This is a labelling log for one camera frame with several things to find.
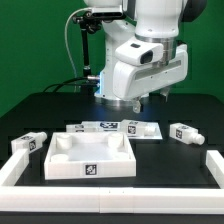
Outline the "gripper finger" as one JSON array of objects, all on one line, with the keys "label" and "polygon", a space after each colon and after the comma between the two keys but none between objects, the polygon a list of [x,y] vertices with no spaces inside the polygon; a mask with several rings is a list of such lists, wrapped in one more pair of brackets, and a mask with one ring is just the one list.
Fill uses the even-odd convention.
[{"label": "gripper finger", "polygon": [[160,95],[167,98],[169,96],[170,90],[171,90],[170,86],[164,87],[160,90]]},{"label": "gripper finger", "polygon": [[133,103],[133,111],[135,113],[140,113],[141,112],[141,103],[140,103],[140,98],[134,98],[132,100],[132,103]]}]

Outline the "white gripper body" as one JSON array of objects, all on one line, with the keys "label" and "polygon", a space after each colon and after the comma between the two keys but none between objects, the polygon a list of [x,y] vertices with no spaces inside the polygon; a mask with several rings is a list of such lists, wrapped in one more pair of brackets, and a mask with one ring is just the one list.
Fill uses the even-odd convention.
[{"label": "white gripper body", "polygon": [[166,66],[153,64],[133,66],[118,61],[114,67],[113,93],[122,100],[131,100],[184,80],[188,72],[187,45],[176,49],[176,57]]}]

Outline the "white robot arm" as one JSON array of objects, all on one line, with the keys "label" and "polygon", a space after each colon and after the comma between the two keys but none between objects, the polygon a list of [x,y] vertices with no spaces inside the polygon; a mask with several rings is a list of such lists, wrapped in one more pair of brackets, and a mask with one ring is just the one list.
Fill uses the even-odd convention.
[{"label": "white robot arm", "polygon": [[84,0],[88,15],[105,32],[105,67],[100,72],[102,101],[129,104],[141,111],[140,100],[185,79],[187,45],[179,44],[179,24],[195,20],[207,0]]}]

